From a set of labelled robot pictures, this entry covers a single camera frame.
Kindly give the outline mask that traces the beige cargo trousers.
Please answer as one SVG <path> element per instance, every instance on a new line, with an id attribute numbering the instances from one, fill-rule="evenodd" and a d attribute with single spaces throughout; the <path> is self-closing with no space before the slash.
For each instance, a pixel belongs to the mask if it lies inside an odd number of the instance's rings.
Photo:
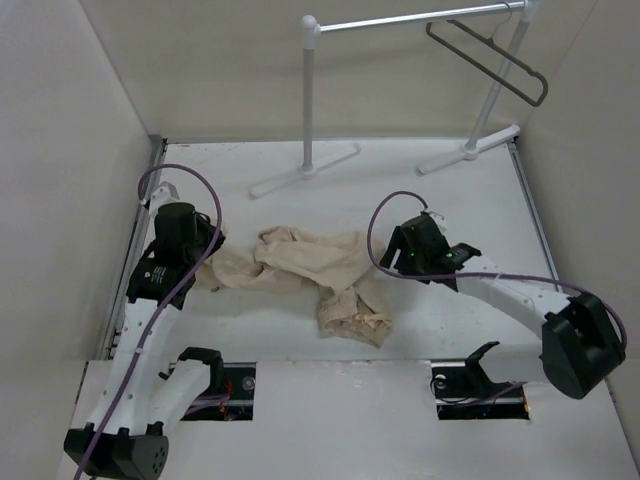
<path id="1" fill-rule="evenodd" d="M 221 247 L 197 271 L 195 287 L 293 295 L 314 286 L 322 337 L 380 348 L 394 329 L 373 265 L 384 251 L 382 242 L 369 244 L 359 231 L 321 236 L 276 226 L 261 231 L 250 249 Z"/>

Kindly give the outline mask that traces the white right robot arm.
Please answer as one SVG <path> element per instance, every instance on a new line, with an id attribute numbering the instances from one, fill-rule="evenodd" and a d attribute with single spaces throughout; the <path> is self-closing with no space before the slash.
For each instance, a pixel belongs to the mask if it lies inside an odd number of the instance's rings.
<path id="1" fill-rule="evenodd" d="M 509 274 L 466 243 L 451 245 L 426 212 L 394 228 L 379 267 L 480 300 L 540 340 L 525 381 L 582 399 L 626 359 L 618 321 L 596 295 L 558 291 L 557 281 Z"/>

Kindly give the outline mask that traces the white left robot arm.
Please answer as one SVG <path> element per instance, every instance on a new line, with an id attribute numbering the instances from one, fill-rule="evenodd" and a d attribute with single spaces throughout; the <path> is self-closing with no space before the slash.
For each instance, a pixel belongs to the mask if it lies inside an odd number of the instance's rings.
<path id="1" fill-rule="evenodd" d="M 158 207 L 154 232 L 129 279 L 108 381 L 85 426 L 69 429 L 64 440 L 76 478 L 159 478 L 171 429 L 198 395 L 214 398 L 224 387 L 219 368 L 191 357 L 178 361 L 162 386 L 156 384 L 195 272 L 220 248 L 223 235 L 208 216 L 184 202 Z"/>

